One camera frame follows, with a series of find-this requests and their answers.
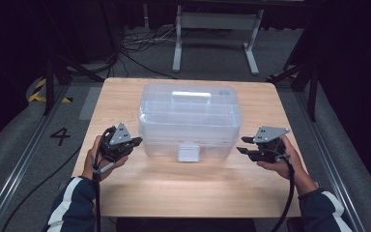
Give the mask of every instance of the white stripe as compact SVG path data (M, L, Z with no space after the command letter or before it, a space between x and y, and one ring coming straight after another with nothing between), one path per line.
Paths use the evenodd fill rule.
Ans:
M73 194L74 188L79 184L80 181L83 179L76 177L69 183L68 187L66 188L65 194L63 195L62 203L53 211L52 215L50 216L48 225L50 225L47 231L54 232L60 231L62 229L63 215L68 211L69 206L71 205L71 196Z
M345 223L345 221L341 217L344 212L344 208L342 204L338 201L338 199L328 191L323 191L322 194L329 198L330 202L332 202L333 206L335 207L335 212L333 212L332 215L333 218L335 218L340 231L352 231L348 224Z

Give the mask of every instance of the clear plastic container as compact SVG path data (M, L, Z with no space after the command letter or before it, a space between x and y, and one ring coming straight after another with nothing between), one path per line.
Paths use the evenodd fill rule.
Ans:
M227 158L243 116L232 87L151 83L144 87L138 121L147 155L198 161Z

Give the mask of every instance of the person's hand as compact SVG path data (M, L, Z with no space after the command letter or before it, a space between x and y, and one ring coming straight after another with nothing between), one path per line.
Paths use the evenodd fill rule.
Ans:
M295 150L295 148L292 146L288 137L285 135L282 135L281 140L283 141L285 145L285 153L288 155L291 155L289 162L294 167L295 172L296 173L304 172L302 163L300 162L300 155L298 154L297 150ZM285 162L270 163L270 162L265 162L265 161L257 161L257 165L267 170L276 171L281 177L289 180L289 169Z
M101 139L101 136L96 137L93 147L87 152L86 160L84 161L84 169L83 169L82 176L87 177L90 180L92 180L93 178L93 171L92 171L91 166L92 166L92 162L95 161L96 151L98 150L100 139ZM102 159L102 158L103 156L100 153L99 158L98 158L98 163L100 164L100 168L103 168L107 164L110 163L108 160ZM115 168L123 166L127 160L128 160L128 156L125 156L119 159L116 163L114 163L114 165L110 169L100 174L100 180L102 181L106 179Z
M298 154L297 150L295 150L295 148L292 146L287 136L282 135L281 139L285 145L285 153L291 155L289 162L294 167L295 171L294 179L298 195L301 196L317 189L315 183L312 181L312 178L303 169L302 163L300 161L300 155ZM257 165L267 170L276 171L281 177L285 179L288 180L290 179L288 165L285 162L269 163L264 161L257 161Z

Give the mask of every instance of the number 4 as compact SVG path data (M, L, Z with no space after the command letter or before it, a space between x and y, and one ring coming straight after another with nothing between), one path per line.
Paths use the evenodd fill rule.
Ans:
M50 137L60 138L59 146L62 146L63 139L68 138L68 137L71 137L70 135L67 135L67 134L66 134L67 131L68 131L68 129L66 129L66 128L62 128L62 129L60 129L60 130L54 132L53 134L51 134Z

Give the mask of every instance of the dark background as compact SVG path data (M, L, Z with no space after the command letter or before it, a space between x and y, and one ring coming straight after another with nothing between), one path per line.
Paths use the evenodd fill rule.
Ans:
M42 75L51 52L80 64L110 56L99 3L74 4L0 1L0 131L27 106L26 90ZM144 25L141 4L105 6L114 18L114 42L124 25ZM371 174L371 1L327 1L326 6L306 27L292 64L319 52L320 82ZM175 11L173 6L149 7L150 27L173 23ZM79 20L87 17L91 20ZM262 27L302 28L308 20L308 11L272 10L266 11Z

